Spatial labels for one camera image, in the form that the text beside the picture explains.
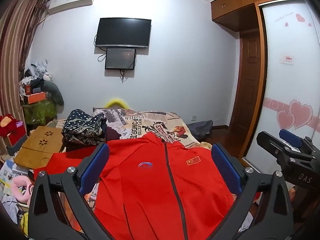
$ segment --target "patterned bedspread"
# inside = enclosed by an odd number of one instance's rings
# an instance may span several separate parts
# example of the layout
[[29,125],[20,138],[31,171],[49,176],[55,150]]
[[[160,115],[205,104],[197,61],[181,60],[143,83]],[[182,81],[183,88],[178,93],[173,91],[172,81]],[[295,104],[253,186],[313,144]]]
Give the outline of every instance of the patterned bedspread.
[[[201,147],[192,136],[183,120],[171,112],[136,112],[131,109],[94,108],[93,115],[104,113],[107,125],[121,134],[120,139],[139,138],[153,132],[166,142],[180,141],[186,148]],[[58,120],[56,127],[62,128],[66,119]]]

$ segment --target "red stuffed toy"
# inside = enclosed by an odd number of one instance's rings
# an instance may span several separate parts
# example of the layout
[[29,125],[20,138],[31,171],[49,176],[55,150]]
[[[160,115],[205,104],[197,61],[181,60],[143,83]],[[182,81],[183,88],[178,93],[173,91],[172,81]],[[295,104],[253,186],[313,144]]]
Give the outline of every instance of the red stuffed toy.
[[0,136],[6,137],[9,133],[17,129],[17,120],[11,114],[0,116]]

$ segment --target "blue rubber pad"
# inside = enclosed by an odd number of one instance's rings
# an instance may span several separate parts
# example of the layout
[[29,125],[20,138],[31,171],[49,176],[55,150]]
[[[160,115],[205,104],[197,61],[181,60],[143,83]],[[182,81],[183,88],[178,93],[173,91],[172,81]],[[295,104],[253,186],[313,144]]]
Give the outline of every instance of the blue rubber pad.
[[79,192],[82,196],[92,191],[108,159],[109,146],[104,143],[81,177]]
[[216,144],[212,146],[211,157],[230,192],[239,196],[242,192],[240,175]]
[[301,139],[285,129],[280,130],[279,137],[290,143],[293,147],[300,148],[302,146]]

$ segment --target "black tv screen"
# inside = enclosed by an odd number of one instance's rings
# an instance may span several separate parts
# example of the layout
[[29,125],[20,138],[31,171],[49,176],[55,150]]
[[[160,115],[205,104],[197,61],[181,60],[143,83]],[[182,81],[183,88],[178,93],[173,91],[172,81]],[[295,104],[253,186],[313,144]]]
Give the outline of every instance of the black tv screen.
[[100,18],[96,47],[148,48],[151,20],[135,18]]

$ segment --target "striped curtain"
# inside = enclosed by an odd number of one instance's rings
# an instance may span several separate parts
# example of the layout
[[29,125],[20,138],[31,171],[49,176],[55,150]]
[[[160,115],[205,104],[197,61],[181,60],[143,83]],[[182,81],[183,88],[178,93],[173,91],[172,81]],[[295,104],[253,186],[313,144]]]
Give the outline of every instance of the striped curtain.
[[[24,121],[19,81],[47,0],[13,0],[0,20],[0,114]],[[0,140],[0,152],[5,146]]]

